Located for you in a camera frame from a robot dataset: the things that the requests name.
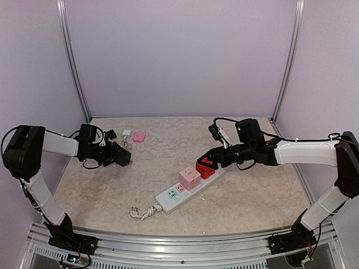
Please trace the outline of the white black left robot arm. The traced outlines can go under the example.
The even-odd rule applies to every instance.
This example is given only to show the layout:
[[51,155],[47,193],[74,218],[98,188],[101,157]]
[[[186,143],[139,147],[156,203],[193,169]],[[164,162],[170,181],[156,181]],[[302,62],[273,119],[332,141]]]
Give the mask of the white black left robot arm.
[[81,163],[94,160],[98,166],[117,163],[126,165],[131,154],[123,149],[113,130],[104,132],[97,126],[82,124],[70,136],[55,133],[43,126],[20,125],[9,130],[7,146],[1,146],[1,158],[6,169],[19,180],[25,197],[40,213],[52,236],[66,249],[78,245],[70,217],[56,203],[44,181],[42,154],[51,152],[76,157]]

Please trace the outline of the pink cube socket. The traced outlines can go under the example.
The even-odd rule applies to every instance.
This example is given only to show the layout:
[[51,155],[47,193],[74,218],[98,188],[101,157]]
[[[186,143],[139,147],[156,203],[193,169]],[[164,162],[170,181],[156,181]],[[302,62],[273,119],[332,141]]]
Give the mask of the pink cube socket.
[[201,174],[193,166],[181,170],[179,175],[180,184],[188,191],[200,184]]

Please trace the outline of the white power strip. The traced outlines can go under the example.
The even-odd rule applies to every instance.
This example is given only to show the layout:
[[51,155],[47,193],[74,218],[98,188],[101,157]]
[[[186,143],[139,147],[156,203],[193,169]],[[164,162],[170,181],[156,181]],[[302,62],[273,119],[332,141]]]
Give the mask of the white power strip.
[[188,191],[183,187],[180,182],[166,189],[162,193],[155,196],[156,202],[162,207],[162,210],[166,214],[179,209],[185,203],[191,201],[194,197],[199,195],[201,192],[209,188],[216,181],[223,177],[225,170],[219,167],[213,175],[207,179],[201,179],[200,184],[194,187],[192,190]]

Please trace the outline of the black power adapter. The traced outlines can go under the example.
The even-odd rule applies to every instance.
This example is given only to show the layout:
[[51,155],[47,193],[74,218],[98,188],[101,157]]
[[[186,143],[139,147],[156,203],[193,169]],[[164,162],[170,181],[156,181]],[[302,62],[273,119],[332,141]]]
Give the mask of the black power adapter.
[[104,132],[106,140],[113,140],[117,138],[117,135],[113,129]]

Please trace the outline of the white usb charger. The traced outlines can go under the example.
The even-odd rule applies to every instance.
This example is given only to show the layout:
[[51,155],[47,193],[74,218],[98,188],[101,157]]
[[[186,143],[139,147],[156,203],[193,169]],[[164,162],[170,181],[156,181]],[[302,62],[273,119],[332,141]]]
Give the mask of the white usb charger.
[[129,140],[131,138],[131,135],[132,131],[130,129],[125,129],[121,134],[123,140]]

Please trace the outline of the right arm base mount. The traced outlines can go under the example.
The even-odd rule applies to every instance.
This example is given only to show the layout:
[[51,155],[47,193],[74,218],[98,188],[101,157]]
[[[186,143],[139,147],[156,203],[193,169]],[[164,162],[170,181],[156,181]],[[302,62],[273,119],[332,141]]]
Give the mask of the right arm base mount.
[[284,252],[296,251],[301,248],[314,246],[317,243],[314,234],[302,239],[293,233],[272,234],[268,238],[268,244],[272,255]]

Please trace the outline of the red cube socket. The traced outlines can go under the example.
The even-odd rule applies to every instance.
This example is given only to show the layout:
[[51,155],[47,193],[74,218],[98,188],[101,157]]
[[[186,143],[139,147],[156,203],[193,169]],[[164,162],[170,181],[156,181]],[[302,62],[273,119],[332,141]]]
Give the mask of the red cube socket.
[[204,180],[207,180],[210,176],[215,174],[215,169],[212,169],[212,168],[207,167],[205,165],[201,165],[198,162],[196,162],[195,169],[200,173],[201,177]]

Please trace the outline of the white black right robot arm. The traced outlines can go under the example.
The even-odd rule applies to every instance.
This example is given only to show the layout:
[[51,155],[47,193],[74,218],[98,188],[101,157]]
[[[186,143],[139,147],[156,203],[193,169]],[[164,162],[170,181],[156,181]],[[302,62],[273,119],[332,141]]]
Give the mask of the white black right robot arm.
[[278,166],[287,164],[326,165],[337,169],[337,179],[291,227],[287,244],[300,248],[312,231],[337,212],[349,199],[358,196],[358,142],[352,132],[331,133],[323,139],[289,139],[262,131],[256,119],[234,121],[239,143],[231,145],[221,128],[213,123],[209,131],[221,147],[198,158],[200,165],[217,170],[232,164]]

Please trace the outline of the pink folding extension socket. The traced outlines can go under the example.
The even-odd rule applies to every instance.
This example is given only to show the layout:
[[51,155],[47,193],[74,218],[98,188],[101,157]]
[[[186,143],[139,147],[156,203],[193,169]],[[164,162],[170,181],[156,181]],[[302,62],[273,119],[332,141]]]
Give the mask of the pink folding extension socket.
[[133,142],[135,143],[143,143],[146,138],[145,132],[136,132],[133,137]]

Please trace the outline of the dark green cube socket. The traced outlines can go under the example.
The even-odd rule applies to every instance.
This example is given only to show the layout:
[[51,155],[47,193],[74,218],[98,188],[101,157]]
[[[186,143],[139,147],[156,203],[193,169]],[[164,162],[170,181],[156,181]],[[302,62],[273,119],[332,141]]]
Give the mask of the dark green cube socket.
[[114,162],[122,167],[128,165],[131,162],[131,153],[124,149],[119,150],[115,154]]

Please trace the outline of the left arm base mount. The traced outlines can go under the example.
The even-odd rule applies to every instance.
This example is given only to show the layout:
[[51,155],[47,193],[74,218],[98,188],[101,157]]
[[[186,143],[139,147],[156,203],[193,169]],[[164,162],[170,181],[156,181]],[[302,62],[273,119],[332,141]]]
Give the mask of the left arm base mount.
[[48,243],[54,247],[68,251],[93,255],[98,245],[98,238],[94,236],[75,234],[74,237],[65,235],[52,235]]

